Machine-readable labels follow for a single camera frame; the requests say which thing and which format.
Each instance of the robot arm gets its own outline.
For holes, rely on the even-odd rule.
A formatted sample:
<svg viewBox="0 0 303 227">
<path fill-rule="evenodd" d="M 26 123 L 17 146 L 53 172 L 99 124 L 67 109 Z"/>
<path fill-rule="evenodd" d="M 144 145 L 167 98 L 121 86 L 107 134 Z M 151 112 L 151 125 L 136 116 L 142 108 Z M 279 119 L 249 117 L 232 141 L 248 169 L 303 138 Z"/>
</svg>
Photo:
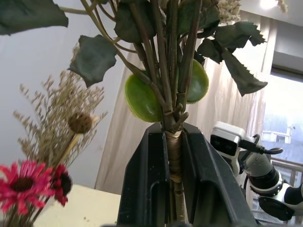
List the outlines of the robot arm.
<svg viewBox="0 0 303 227">
<path fill-rule="evenodd" d="M 210 142 L 230 165 L 235 177 L 243 171 L 246 173 L 250 187 L 260 195 L 258 202 L 266 213 L 282 221 L 302 215 L 302 184 L 294 188 L 284 181 L 268 157 L 283 150 L 266 150 L 258 140 L 258 136 L 245 137 L 245 131 L 241 128 L 217 122 Z"/>
</svg>

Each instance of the twine wrap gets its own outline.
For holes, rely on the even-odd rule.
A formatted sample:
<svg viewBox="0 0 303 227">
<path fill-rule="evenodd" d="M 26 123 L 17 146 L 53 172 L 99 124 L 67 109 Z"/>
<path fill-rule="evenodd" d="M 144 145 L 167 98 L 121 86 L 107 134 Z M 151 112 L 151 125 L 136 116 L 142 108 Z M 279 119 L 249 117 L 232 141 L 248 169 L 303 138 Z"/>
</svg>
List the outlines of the twine wrap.
<svg viewBox="0 0 303 227">
<path fill-rule="evenodd" d="M 171 133 L 165 131 L 167 150 L 169 157 L 169 173 L 170 179 L 176 183 L 182 182 L 181 172 L 181 146 L 182 146 L 182 131 Z"/>
</svg>

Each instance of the white table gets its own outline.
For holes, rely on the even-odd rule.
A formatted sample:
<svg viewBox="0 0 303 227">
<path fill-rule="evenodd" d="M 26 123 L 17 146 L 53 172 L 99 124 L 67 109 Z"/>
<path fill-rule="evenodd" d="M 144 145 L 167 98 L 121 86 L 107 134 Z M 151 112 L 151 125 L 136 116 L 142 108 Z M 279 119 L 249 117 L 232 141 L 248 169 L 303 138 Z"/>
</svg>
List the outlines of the white table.
<svg viewBox="0 0 303 227">
<path fill-rule="evenodd" d="M 120 195 L 74 185 L 63 207 L 52 201 L 36 220 L 35 227 L 100 227 L 115 224 Z"/>
</svg>

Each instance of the ceiling light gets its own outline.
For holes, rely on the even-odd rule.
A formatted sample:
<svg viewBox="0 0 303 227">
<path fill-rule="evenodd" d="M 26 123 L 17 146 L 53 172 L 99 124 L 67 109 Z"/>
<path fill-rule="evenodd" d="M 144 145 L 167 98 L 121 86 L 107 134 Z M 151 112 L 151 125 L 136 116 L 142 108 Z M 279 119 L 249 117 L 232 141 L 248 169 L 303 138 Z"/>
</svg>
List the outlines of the ceiling light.
<svg viewBox="0 0 303 227">
<path fill-rule="evenodd" d="M 262 9 L 271 9 L 273 7 L 276 7 L 278 5 L 277 0 L 261 0 L 260 6 Z"/>
</svg>

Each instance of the red flower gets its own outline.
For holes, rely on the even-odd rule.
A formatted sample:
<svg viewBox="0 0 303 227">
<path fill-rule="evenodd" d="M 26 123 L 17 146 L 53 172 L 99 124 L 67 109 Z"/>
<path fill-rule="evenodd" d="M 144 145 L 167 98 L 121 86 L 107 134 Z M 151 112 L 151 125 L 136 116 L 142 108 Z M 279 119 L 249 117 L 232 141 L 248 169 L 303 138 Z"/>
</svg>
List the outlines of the red flower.
<svg viewBox="0 0 303 227">
<path fill-rule="evenodd" d="M 56 169 L 52 188 L 55 190 L 55 199 L 65 206 L 67 194 L 70 193 L 72 181 L 64 165 L 59 165 Z"/>
<path fill-rule="evenodd" d="M 10 168 L 0 165 L 0 171 L 6 176 L 6 181 L 0 179 L 0 203 L 4 213 L 13 205 L 17 205 L 19 215 L 28 212 L 27 204 L 44 207 L 45 203 L 39 197 L 54 195 L 50 189 L 52 168 L 44 169 L 45 164 L 37 165 L 31 161 L 22 162 L 19 173 L 17 163 L 13 163 Z"/>
</svg>

